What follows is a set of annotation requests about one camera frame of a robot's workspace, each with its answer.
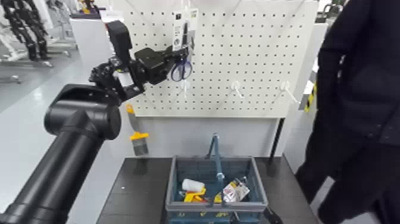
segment basket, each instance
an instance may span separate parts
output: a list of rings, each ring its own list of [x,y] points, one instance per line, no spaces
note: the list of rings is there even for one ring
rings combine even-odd
[[[173,158],[165,199],[169,224],[260,222],[268,201],[254,158],[221,158],[218,151],[218,135],[214,134],[205,157]],[[214,199],[227,184],[243,176],[247,177],[250,193],[241,202],[186,203],[179,194],[183,180],[188,178],[203,182],[207,189],[205,197]]]

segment scissors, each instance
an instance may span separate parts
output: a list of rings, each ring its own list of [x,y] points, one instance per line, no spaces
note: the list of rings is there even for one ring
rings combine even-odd
[[[183,25],[183,37],[182,37],[182,48],[188,47],[188,23],[185,22]],[[187,79],[192,74],[192,64],[188,61],[188,58],[184,58],[177,62],[171,71],[171,79],[175,82],[179,82]]]

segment blue scissors handle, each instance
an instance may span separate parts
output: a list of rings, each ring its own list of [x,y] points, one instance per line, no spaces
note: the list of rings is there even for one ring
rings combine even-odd
[[[178,69],[178,77],[176,77],[174,74],[176,74],[176,70]],[[172,68],[171,71],[171,79],[175,82],[179,82],[182,80],[187,79],[191,74],[192,74],[192,64],[186,60],[183,60],[181,62],[178,62],[175,64],[175,66]]]

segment table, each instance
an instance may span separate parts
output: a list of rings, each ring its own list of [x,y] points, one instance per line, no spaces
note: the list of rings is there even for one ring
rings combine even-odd
[[[284,224],[318,224],[284,157],[256,158],[270,207]],[[170,158],[127,158],[97,224],[165,224]],[[263,219],[262,224],[269,224]]]

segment pegboard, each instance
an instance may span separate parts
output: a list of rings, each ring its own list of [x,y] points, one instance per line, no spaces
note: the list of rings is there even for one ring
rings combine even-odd
[[[173,11],[181,1],[123,0],[133,50],[171,45]],[[171,79],[133,98],[138,116],[285,117],[314,25],[318,2],[196,0],[199,8],[193,73],[186,98]],[[240,98],[231,89],[240,83]]]

